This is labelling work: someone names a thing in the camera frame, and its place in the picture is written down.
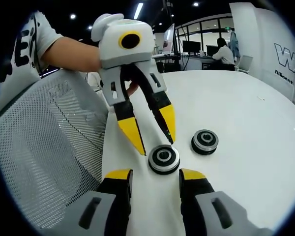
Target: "person's hand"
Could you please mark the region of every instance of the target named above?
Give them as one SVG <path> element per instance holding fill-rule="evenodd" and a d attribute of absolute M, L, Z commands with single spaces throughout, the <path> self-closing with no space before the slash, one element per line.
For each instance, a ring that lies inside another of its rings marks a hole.
<path fill-rule="evenodd" d="M 132 81 L 129 88 L 127 89 L 128 95 L 131 96 L 138 89 L 138 87 L 139 85 Z"/>

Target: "gray t-shirt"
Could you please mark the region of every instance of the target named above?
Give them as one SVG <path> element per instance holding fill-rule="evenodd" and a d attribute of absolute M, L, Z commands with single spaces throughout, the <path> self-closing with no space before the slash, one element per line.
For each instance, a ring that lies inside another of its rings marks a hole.
<path fill-rule="evenodd" d="M 60 37 L 62 35 L 51 28 L 41 12 L 36 12 L 29 17 L 15 40 L 13 53 L 10 52 L 10 55 L 7 55 L 8 63 L 4 64 L 3 73 L 0 75 L 0 111 L 24 89 L 40 80 L 36 58 L 39 59 L 42 70 L 44 66 L 40 60 L 42 55 Z"/>

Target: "mesh chair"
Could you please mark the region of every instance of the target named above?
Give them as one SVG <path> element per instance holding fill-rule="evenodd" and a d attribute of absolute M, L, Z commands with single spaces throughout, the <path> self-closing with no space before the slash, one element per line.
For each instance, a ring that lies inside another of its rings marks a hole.
<path fill-rule="evenodd" d="M 241 71 L 246 74 L 249 74 L 249 69 L 251 66 L 252 59 L 253 57 L 242 56 L 239 60 L 238 66 L 235 66 L 236 71 Z"/>
<path fill-rule="evenodd" d="M 101 182 L 108 110 L 79 73 L 60 70 L 32 85 L 0 117 L 0 169 L 37 230 Z"/>

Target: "black slot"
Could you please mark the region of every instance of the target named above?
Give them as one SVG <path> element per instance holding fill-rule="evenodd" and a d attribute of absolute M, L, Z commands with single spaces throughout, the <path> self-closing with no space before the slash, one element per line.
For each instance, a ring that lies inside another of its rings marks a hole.
<path fill-rule="evenodd" d="M 227 229 L 228 227 L 230 227 L 233 224 L 232 219 L 230 215 L 228 214 L 227 210 L 225 209 L 221 200 L 218 198 L 215 198 L 212 201 L 212 205 L 218 215 L 218 218 L 220 219 L 222 228 Z"/>
<path fill-rule="evenodd" d="M 152 79 L 154 80 L 155 84 L 157 85 L 157 87 L 161 87 L 161 84 L 159 83 L 157 77 L 153 74 L 153 73 L 150 73 L 150 76 L 152 77 Z"/>
<path fill-rule="evenodd" d="M 87 208 L 85 208 L 80 221 L 79 221 L 79 226 L 82 228 L 88 230 L 89 226 L 92 222 L 92 218 L 95 214 L 96 208 L 99 205 L 101 201 L 101 198 L 93 198 L 90 203 L 88 204 Z"/>
<path fill-rule="evenodd" d="M 116 91 L 116 84 L 114 82 L 112 82 L 110 84 L 110 88 L 111 88 L 112 91 Z"/>

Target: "metal bearing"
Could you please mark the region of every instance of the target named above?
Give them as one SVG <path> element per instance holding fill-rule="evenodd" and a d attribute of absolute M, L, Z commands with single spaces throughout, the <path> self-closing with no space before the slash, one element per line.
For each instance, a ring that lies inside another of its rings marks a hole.
<path fill-rule="evenodd" d="M 160 145 L 152 149 L 148 156 L 148 165 L 159 175 L 168 175 L 178 169 L 179 153 L 170 145 Z"/>
<path fill-rule="evenodd" d="M 192 149 L 200 155 L 210 155 L 216 151 L 217 135 L 210 130 L 202 129 L 195 133 L 191 140 Z"/>

